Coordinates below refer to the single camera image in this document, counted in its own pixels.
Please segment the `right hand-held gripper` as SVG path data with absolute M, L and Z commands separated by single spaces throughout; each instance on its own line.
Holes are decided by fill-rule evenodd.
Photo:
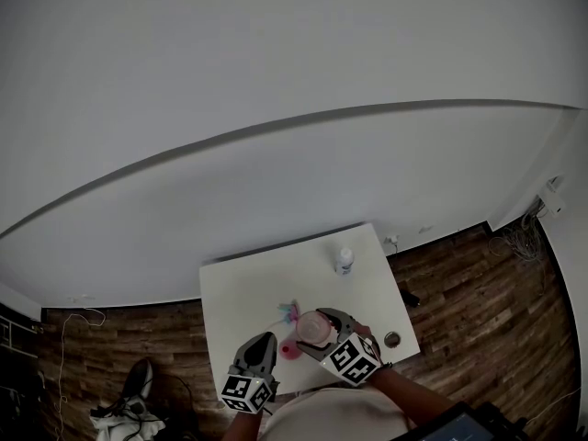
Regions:
M 321 362 L 321 367 L 340 380 L 356 387 L 364 383 L 383 366 L 379 345 L 370 334 L 357 330 L 355 319 L 334 308 L 318 308 L 337 331 L 334 349 L 332 344 L 311 345 L 297 341 L 297 348 Z

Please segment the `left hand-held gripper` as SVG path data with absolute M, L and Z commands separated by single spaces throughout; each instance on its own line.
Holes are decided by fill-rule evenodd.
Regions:
M 273 333 L 261 333 L 248 340 L 235 354 L 220 391 L 220 400 L 236 412 L 262 412 L 277 394 L 279 382 L 271 375 L 276 361 L 277 338 Z

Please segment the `pink dimpled glass cup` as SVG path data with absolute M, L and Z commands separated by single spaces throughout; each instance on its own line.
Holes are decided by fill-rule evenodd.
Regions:
M 319 345 L 327 341 L 331 330 L 330 320 L 319 311 L 304 312 L 296 324 L 298 339 L 308 345 Z

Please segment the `red pink bottle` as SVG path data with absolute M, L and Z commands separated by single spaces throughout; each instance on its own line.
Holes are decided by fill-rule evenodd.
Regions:
M 281 341 L 278 347 L 279 355 L 287 360 L 293 361 L 302 356 L 302 351 L 298 348 L 295 338 L 287 338 Z

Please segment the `person's right forearm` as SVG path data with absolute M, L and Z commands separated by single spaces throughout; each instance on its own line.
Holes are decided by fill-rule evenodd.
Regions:
M 367 382 L 391 399 L 417 425 L 432 422 L 455 405 L 447 397 L 405 378 L 391 367 L 379 368 Z

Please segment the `person's left forearm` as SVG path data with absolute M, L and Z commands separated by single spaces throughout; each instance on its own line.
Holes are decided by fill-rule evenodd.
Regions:
M 262 412 L 238 412 L 221 441 L 257 441 L 262 419 Z

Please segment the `small clear white-capped bottle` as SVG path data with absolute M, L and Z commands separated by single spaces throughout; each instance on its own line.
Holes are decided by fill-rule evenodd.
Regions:
M 349 275 L 355 262 L 355 255 L 350 248 L 341 248 L 335 256 L 335 273 L 339 276 Z

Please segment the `white square table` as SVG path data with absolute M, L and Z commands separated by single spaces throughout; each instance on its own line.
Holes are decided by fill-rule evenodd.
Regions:
M 350 248 L 355 262 L 349 275 L 335 273 L 335 256 Z M 201 267 L 199 280 L 209 359 L 217 391 L 238 348 L 265 331 L 284 340 L 294 327 L 269 325 L 280 318 L 279 303 L 296 300 L 301 311 L 321 307 L 345 311 L 368 326 L 382 358 L 398 363 L 420 347 L 371 224 L 324 235 L 259 254 Z M 401 336 L 398 347 L 384 345 L 388 332 Z

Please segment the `person's beige shirt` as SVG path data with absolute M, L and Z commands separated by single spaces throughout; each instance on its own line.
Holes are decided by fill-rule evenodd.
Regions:
M 414 427 L 378 390 L 329 388 L 279 408 L 259 441 L 391 441 Z

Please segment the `white desk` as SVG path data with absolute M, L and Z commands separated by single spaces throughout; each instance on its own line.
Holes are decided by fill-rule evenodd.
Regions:
M 0 307 L 0 348 L 37 358 L 43 329 L 17 312 Z

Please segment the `white wall box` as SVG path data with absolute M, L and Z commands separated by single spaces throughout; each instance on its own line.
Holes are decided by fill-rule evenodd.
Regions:
M 563 175 L 553 176 L 546 181 L 544 186 L 538 192 L 538 197 L 543 204 L 543 208 L 546 209 L 553 218 L 558 218 L 566 208 L 566 204 L 560 195 L 560 187 L 562 186 L 563 181 Z

